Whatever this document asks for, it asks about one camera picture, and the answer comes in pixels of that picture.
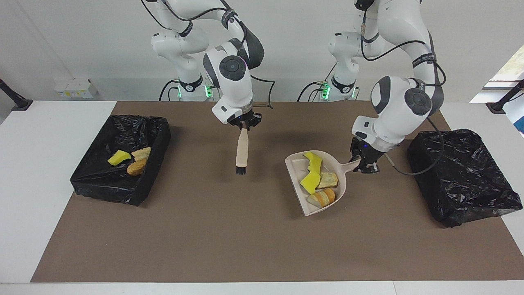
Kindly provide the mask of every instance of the white dustpan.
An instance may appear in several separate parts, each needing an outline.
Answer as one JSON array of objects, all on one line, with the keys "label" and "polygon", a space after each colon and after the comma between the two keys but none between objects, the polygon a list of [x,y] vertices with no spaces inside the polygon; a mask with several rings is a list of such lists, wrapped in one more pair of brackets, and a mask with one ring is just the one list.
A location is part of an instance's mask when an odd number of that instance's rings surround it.
[{"label": "white dustpan", "polygon": [[300,185],[300,181],[304,179],[304,177],[306,177],[309,173],[309,160],[306,157],[304,157],[304,153],[307,152],[308,151],[296,153],[287,157],[286,166],[288,168],[291,181],[293,182],[294,190],[297,194],[298,201],[300,202],[300,206],[302,206],[302,211],[304,212],[304,215],[310,216],[328,209],[329,207],[335,205],[336,202],[338,202],[342,198],[342,196],[346,192],[346,173],[349,171],[353,171],[353,169],[355,169],[360,163],[360,160],[353,161],[347,164],[341,164],[332,155],[326,152],[309,151],[322,158],[321,172],[334,172],[336,173],[336,176],[339,178],[339,185],[333,188],[333,191],[335,192],[336,196],[335,202],[324,208],[318,208],[308,203],[307,199],[309,193]]}]

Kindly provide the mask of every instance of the black plastic bag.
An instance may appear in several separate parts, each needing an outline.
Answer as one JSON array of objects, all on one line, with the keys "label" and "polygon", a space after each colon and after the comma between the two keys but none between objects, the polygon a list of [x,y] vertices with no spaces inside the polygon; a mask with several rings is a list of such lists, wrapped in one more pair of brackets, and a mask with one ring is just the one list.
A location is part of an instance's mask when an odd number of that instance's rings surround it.
[{"label": "black plastic bag", "polygon": [[[427,173],[415,176],[433,217],[446,227],[522,209],[482,138],[471,130],[443,131],[445,152]],[[408,148],[413,171],[435,161],[441,149],[439,134],[420,132]]]},{"label": "black plastic bag", "polygon": [[[110,116],[71,177],[76,194],[140,205],[155,182],[170,139],[171,132],[165,118]],[[147,147],[151,147],[151,153],[144,172],[139,176],[127,174],[132,159],[117,166],[107,162],[118,150],[131,153]]]}]

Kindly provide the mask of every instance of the wooden brush handle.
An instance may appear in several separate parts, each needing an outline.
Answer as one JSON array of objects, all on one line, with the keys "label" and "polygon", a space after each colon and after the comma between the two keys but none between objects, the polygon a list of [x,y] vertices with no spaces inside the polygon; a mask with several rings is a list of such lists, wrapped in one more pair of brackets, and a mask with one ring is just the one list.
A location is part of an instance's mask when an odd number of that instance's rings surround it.
[{"label": "wooden brush handle", "polygon": [[240,168],[247,167],[247,154],[249,150],[249,137],[247,136],[247,129],[242,128],[240,136],[238,137],[238,145],[236,148],[236,166]]}]

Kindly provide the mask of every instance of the white table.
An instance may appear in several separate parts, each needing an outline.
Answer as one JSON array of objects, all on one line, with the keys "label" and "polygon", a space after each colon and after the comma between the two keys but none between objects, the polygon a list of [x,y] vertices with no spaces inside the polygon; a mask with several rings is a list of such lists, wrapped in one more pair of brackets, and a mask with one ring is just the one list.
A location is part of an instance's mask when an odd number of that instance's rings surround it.
[{"label": "white table", "polygon": [[[524,281],[293,283],[29,283],[73,192],[76,165],[115,102],[36,101],[0,125],[0,294],[369,294],[521,295]],[[452,129],[482,136],[515,191],[524,196],[524,139],[483,104],[446,103]],[[524,212],[503,217],[524,250]]]}]

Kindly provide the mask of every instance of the brown table surface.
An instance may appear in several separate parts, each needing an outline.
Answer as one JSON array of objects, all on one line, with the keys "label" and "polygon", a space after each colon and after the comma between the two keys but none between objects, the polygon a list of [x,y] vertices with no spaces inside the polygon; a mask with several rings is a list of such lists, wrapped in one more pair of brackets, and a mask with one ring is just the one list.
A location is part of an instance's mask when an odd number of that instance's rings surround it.
[{"label": "brown table surface", "polygon": [[[151,193],[140,207],[73,195],[32,281],[524,279],[524,258],[501,218],[441,227],[414,178],[384,157],[380,173],[347,174],[345,196],[304,217],[284,159],[322,150],[347,162],[355,118],[376,116],[369,102],[257,109],[264,117],[249,133],[245,176],[235,174],[239,130],[222,126],[212,105],[117,103],[114,114],[170,122],[173,139]],[[439,113],[434,121],[449,128]],[[406,143],[390,153],[405,171]]]}]

